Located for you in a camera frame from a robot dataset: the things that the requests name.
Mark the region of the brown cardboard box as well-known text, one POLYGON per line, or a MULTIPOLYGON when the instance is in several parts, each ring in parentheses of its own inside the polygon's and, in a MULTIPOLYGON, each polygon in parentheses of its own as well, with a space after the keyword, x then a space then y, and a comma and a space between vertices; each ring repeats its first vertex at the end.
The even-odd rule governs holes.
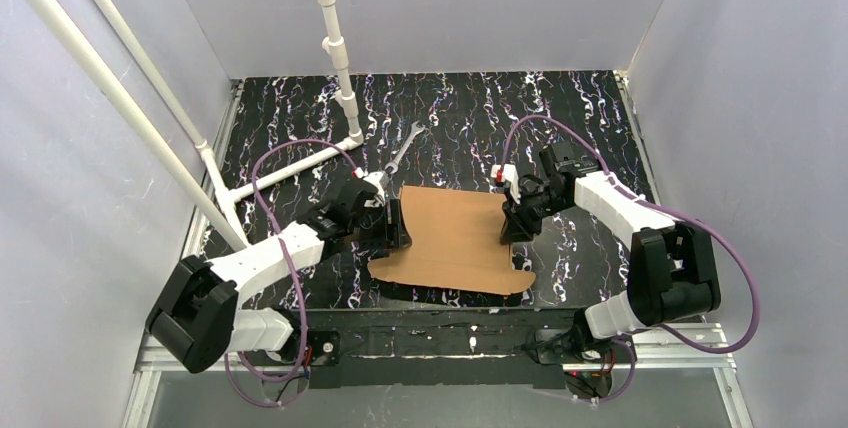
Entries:
POLYGON ((373 278, 503 296, 535 282, 533 272, 513 266, 511 246, 499 241, 503 195, 406 185, 399 201, 412 243, 370 260, 373 278))

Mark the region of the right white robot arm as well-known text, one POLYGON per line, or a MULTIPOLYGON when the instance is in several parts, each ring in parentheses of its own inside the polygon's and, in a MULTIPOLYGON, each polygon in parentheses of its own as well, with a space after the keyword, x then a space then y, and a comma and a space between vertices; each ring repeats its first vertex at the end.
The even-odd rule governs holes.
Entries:
POLYGON ((624 245, 629 271, 623 292, 579 309, 568 331, 543 335, 527 344, 527 350, 537 357, 546 351, 604 354, 617 336, 719 307, 715 255, 704 229, 643 206, 599 164, 571 158, 563 143, 545 146, 539 156, 542 177, 521 175, 512 164, 490 171, 505 195, 500 242, 530 242, 541 233, 544 219, 580 208, 624 245))

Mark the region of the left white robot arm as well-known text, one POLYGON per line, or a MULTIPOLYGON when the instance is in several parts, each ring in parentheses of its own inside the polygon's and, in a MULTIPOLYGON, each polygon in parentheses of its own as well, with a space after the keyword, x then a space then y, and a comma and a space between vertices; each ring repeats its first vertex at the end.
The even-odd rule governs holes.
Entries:
POLYGON ((190 373, 201 373, 230 352, 277 352, 294 361, 302 321, 282 309, 247 309, 270 285, 292 279, 357 242, 385 257, 412 239, 399 199, 364 179, 309 207, 282 231, 236 253, 181 259, 149 312, 146 332, 190 373))

